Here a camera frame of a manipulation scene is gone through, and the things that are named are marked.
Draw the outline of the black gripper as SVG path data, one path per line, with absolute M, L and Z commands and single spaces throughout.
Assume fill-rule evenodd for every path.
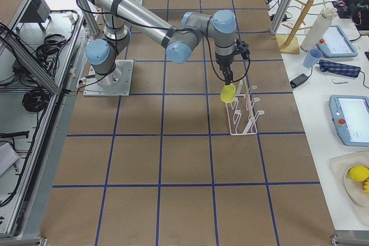
M 231 70 L 231 64 L 234 61 L 234 56 L 216 54 L 216 63 L 220 66 L 220 70 L 225 78 L 225 84 L 231 84 L 233 82 L 233 71 Z

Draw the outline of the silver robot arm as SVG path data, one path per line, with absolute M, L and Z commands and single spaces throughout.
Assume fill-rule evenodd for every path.
M 235 50 L 235 15 L 230 10 L 219 10 L 214 15 L 187 12 L 182 18 L 182 27 L 164 21 L 135 0 L 88 0 L 109 15 L 135 25 L 142 33 L 165 48 L 167 58 L 174 63 L 187 61 L 203 37 L 215 43 L 216 62 L 229 85 L 233 81 L 231 63 Z

